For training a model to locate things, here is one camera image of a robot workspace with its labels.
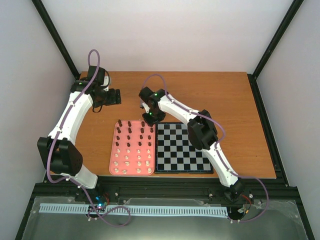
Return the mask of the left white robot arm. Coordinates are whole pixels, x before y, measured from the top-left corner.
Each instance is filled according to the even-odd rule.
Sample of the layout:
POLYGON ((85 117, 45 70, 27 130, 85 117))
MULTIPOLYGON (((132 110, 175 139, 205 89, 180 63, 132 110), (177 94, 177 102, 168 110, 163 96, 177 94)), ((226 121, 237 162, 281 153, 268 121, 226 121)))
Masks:
POLYGON ((87 189, 86 195, 95 202, 103 198, 104 188, 97 184, 98 176, 85 167, 83 156, 75 144, 88 110, 99 113, 104 106, 121 104, 120 90, 110 88, 110 84, 107 70, 89 66, 87 76, 72 84, 67 105, 54 129, 37 141, 46 173, 75 181, 78 187, 87 189))

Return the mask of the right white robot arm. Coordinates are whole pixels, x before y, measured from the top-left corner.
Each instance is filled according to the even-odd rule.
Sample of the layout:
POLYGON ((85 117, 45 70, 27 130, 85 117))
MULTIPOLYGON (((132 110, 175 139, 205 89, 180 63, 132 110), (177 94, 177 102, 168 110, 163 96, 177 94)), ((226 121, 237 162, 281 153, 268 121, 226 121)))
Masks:
POLYGON ((224 196, 230 203, 236 202, 243 194, 245 186, 224 155, 219 143, 217 124, 207 110, 190 108, 164 89, 152 91, 143 87, 139 94, 141 107, 145 109, 143 120, 152 127, 170 114, 187 126, 188 140, 193 147, 202 151, 217 172, 221 185, 225 187, 224 196))

